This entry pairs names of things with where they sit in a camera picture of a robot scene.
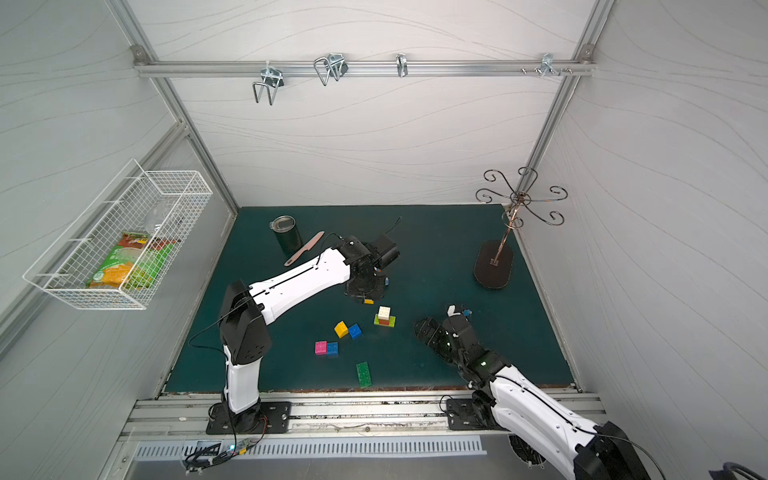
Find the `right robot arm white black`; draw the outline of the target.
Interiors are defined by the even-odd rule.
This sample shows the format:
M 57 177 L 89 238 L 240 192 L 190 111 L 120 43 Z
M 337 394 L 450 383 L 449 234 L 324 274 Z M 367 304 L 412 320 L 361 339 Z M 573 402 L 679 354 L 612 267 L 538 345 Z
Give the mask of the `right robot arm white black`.
M 532 453 L 566 479 L 650 477 L 621 428 L 612 422 L 597 424 L 544 393 L 503 356 L 483 346 L 464 314 L 419 320 L 414 333 L 467 382 L 476 421 L 510 432 L 521 457 Z

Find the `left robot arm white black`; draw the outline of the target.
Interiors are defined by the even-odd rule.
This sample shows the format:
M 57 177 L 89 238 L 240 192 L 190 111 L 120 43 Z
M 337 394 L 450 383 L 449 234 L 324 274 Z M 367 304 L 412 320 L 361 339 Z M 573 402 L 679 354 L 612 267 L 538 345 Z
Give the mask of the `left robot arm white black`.
M 287 431 L 289 402 L 261 400 L 262 358 L 273 342 L 269 325 L 312 296 L 337 285 L 357 300 L 378 300 L 387 286 L 385 268 L 399 256 L 386 234 L 371 242 L 340 239 L 315 258 L 278 276 L 245 285 L 230 284 L 217 320 L 225 358 L 221 401 L 209 412 L 209 435 Z

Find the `dark green long lego brick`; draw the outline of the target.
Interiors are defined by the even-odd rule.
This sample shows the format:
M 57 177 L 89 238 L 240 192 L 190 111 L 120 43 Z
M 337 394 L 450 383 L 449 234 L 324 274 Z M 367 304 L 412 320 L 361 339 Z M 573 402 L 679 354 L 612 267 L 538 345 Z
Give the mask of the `dark green long lego brick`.
M 360 362 L 355 365 L 358 384 L 361 389 L 369 388 L 373 385 L 369 364 Z

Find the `lime green long lego brick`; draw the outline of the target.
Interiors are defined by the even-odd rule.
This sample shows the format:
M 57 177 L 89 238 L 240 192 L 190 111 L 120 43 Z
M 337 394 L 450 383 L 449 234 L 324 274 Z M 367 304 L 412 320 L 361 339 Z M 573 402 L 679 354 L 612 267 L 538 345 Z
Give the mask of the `lime green long lego brick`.
M 396 317 L 390 316 L 388 319 L 382 319 L 376 316 L 373 320 L 373 323 L 377 326 L 383 326 L 383 327 L 389 327 L 393 328 L 395 326 Z

